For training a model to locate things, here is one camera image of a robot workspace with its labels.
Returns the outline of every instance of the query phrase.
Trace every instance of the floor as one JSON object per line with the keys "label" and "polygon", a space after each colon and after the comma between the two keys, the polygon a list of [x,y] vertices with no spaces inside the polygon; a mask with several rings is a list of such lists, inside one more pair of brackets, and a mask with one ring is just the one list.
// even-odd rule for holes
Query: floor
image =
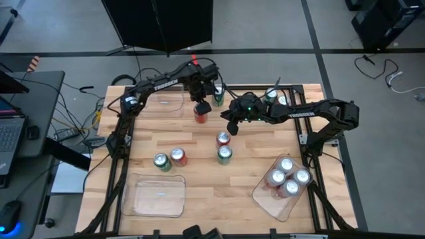
{"label": "floor", "polygon": [[[120,47],[120,40],[101,1],[26,0],[19,12],[20,17],[0,46],[2,53],[22,53],[6,54],[9,62],[28,62],[33,55],[41,55],[37,71],[63,70],[66,83],[94,86],[90,92],[100,96],[116,76],[137,73],[134,56],[102,56]],[[368,229],[425,234],[425,191],[420,176],[425,167],[425,103],[414,99],[420,90],[396,94],[383,78],[371,80],[362,75],[353,64],[361,54],[330,54],[328,49],[361,48],[350,24],[354,14],[347,10],[344,0],[268,0],[262,5],[259,0],[216,0],[214,41],[193,49],[227,49],[223,54],[202,56],[217,62],[228,84],[274,83],[281,76],[281,83],[320,83],[328,96],[354,100],[361,109],[360,126],[345,135]],[[312,27],[317,42],[311,37]],[[425,48],[424,39],[422,15],[391,48]],[[269,50],[265,54],[250,53],[246,50],[249,48],[287,50]],[[233,54],[232,49],[239,49],[239,54]],[[138,58],[143,68],[170,71],[191,56]],[[377,75],[388,58],[404,72],[394,80],[397,90],[425,86],[424,53],[379,54],[372,58],[376,66],[361,60],[359,67]],[[93,111],[95,97],[66,86],[62,93],[69,110],[80,121]],[[55,196],[48,216],[57,225],[53,229],[39,226],[34,238],[71,235],[80,201],[80,195]]]}

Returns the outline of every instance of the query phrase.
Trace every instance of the soda can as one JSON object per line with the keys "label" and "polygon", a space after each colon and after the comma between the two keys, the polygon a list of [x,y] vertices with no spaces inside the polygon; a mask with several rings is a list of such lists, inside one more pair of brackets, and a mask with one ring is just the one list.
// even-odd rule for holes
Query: soda can
{"label": "soda can", "polygon": [[217,160],[221,165],[227,165],[230,163],[232,155],[232,149],[228,145],[224,145],[218,149]]}
{"label": "soda can", "polygon": [[264,97],[265,102],[274,103],[278,97],[278,92],[273,88],[268,88],[266,90],[266,96]]}
{"label": "soda can", "polygon": [[300,185],[307,185],[310,182],[311,175],[306,169],[298,169],[295,171],[293,178]]}
{"label": "soda can", "polygon": [[266,186],[275,188],[285,182],[285,173],[279,169],[271,170],[266,177]]}
{"label": "soda can", "polygon": [[194,116],[195,116],[195,121],[197,122],[197,123],[205,123],[205,122],[207,122],[207,120],[208,120],[208,114],[204,114],[204,115],[202,115],[202,116],[200,116],[199,114],[198,114],[198,111],[197,111],[197,109],[196,109],[196,106],[193,108],[193,114],[194,114]]}
{"label": "soda can", "polygon": [[184,167],[187,164],[186,153],[182,148],[173,149],[171,159],[177,167]]}
{"label": "soda can", "polygon": [[215,87],[218,92],[214,92],[214,94],[212,95],[212,104],[213,106],[222,106],[224,103],[224,90],[221,86],[216,86]]}
{"label": "soda can", "polygon": [[295,180],[289,179],[279,187],[278,196],[286,199],[299,195],[299,192],[299,184]]}
{"label": "soda can", "polygon": [[290,174],[294,170],[294,162],[290,158],[279,159],[277,168],[282,170],[285,174]]}
{"label": "soda can", "polygon": [[153,158],[153,164],[163,172],[168,172],[172,168],[168,156],[164,153],[157,153]]}
{"label": "soda can", "polygon": [[218,148],[224,145],[228,145],[230,143],[230,134],[224,131],[218,133],[216,142],[217,142],[216,145]]}
{"label": "soda can", "polygon": [[286,101],[286,97],[285,96],[279,96],[278,103],[281,104],[281,105],[283,105],[283,106],[286,106],[288,104],[288,102]]}

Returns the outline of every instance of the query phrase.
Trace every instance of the clear plastic container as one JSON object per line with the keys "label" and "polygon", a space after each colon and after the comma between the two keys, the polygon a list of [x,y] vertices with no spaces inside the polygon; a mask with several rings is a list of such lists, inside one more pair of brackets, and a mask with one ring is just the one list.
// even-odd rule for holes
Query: clear plastic container
{"label": "clear plastic container", "polygon": [[151,94],[140,112],[143,118],[180,118],[185,101],[184,87],[177,84]]}
{"label": "clear plastic container", "polygon": [[267,173],[264,175],[262,180],[258,183],[257,187],[252,191],[252,200],[259,206],[264,212],[273,216],[280,222],[284,222],[289,218],[292,208],[297,203],[299,197],[303,194],[304,190],[307,188],[308,184],[312,182],[312,175],[303,165],[297,162],[295,159],[292,159],[294,163],[294,168],[290,173],[286,174],[286,181],[292,180],[295,176],[295,172],[298,169],[306,169],[309,173],[309,181],[304,185],[299,185],[299,193],[293,197],[283,198],[279,195],[279,187],[269,187],[266,184],[268,173],[273,169],[278,169],[278,162],[280,159],[288,158],[286,155],[279,155],[274,164],[269,168]]}
{"label": "clear plastic container", "polygon": [[183,213],[185,195],[182,176],[131,174],[124,188],[121,212],[126,216],[177,218]]}

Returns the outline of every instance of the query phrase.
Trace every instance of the butcher block tabletop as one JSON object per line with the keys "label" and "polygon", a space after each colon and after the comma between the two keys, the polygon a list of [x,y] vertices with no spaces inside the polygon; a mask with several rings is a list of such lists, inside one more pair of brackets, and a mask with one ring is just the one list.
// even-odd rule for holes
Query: butcher block tabletop
{"label": "butcher block tabletop", "polygon": [[[307,102],[323,99],[320,84],[304,84],[303,87]],[[124,86],[108,88],[99,135],[107,137],[115,128],[118,120],[116,114],[107,110],[106,106],[122,95],[124,89]],[[244,93],[240,90],[234,92],[238,95]],[[258,96],[264,93],[263,90],[253,92]],[[216,135],[220,131],[226,131],[228,123],[220,118],[220,112],[228,109],[231,99],[226,93],[223,106],[214,107],[211,104],[212,112],[208,114],[207,123],[199,124],[194,119],[195,103],[190,101],[188,92],[160,91],[149,97],[146,108],[135,121],[127,175],[183,176],[186,183],[185,207],[178,218],[122,215],[120,235],[152,235],[153,230],[160,230],[162,235],[182,234],[184,229],[196,224],[204,233],[216,227],[223,234],[268,234],[271,228],[276,228],[278,233],[314,232],[307,191],[300,196],[285,222],[266,214],[251,198],[252,191],[277,156],[284,154],[301,163],[293,120],[279,125],[262,121],[240,123],[238,135],[231,137],[232,161],[228,165],[217,163]],[[207,97],[207,101],[211,103],[211,96]],[[119,110],[119,104],[114,104],[114,108]],[[306,133],[303,119],[301,124]],[[325,119],[311,118],[314,131],[326,124]],[[153,156],[156,153],[169,155],[176,147],[185,150],[187,165],[173,167],[167,173],[161,172],[153,164]],[[326,145],[323,152],[339,158],[336,147]],[[90,169],[107,154],[105,147],[96,149]],[[341,163],[326,155],[319,160],[329,201],[351,226],[356,227]],[[90,173],[76,226],[77,232],[87,227],[104,203],[110,167],[111,159],[108,158]],[[120,175],[120,168],[121,164],[118,165],[117,177]],[[316,203],[322,228],[325,228],[322,206],[317,197]],[[115,208],[112,205],[108,230],[112,229]]]}

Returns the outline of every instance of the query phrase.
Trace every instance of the can lid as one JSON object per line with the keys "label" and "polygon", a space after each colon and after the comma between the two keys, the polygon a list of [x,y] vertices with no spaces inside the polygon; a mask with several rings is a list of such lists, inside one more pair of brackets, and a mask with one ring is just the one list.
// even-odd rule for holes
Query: can lid
{"label": "can lid", "polygon": [[288,103],[286,102],[286,97],[285,96],[280,96],[279,98],[278,98],[278,102],[279,102],[279,104],[281,104],[281,105],[284,105],[284,106],[286,106]]}
{"label": "can lid", "polygon": [[299,182],[306,183],[310,180],[310,174],[305,169],[298,169],[298,171],[296,172],[296,179]]}
{"label": "can lid", "polygon": [[221,86],[216,86],[215,88],[218,90],[218,93],[217,91],[214,91],[214,94],[221,95],[223,93],[223,88]]}
{"label": "can lid", "polygon": [[221,146],[220,149],[218,149],[218,154],[221,157],[230,157],[232,155],[232,149],[227,145]]}
{"label": "can lid", "polygon": [[226,143],[230,140],[230,135],[227,132],[220,132],[217,136],[218,142]]}
{"label": "can lid", "polygon": [[156,154],[153,159],[153,163],[155,163],[157,166],[162,166],[166,162],[167,162],[167,156],[164,153]]}
{"label": "can lid", "polygon": [[276,96],[278,96],[278,92],[274,89],[274,88],[268,88],[266,90],[267,96],[270,98],[275,98]]}
{"label": "can lid", "polygon": [[285,183],[285,190],[290,194],[297,194],[299,191],[299,185],[294,180],[288,180]]}
{"label": "can lid", "polygon": [[274,169],[272,171],[272,179],[277,183],[283,182],[285,181],[285,173],[280,170]]}
{"label": "can lid", "polygon": [[171,158],[174,160],[179,160],[184,156],[185,152],[182,148],[173,149],[171,152]]}
{"label": "can lid", "polygon": [[292,167],[294,167],[294,162],[292,162],[292,160],[288,158],[282,159],[280,161],[280,166],[285,170],[291,170]]}

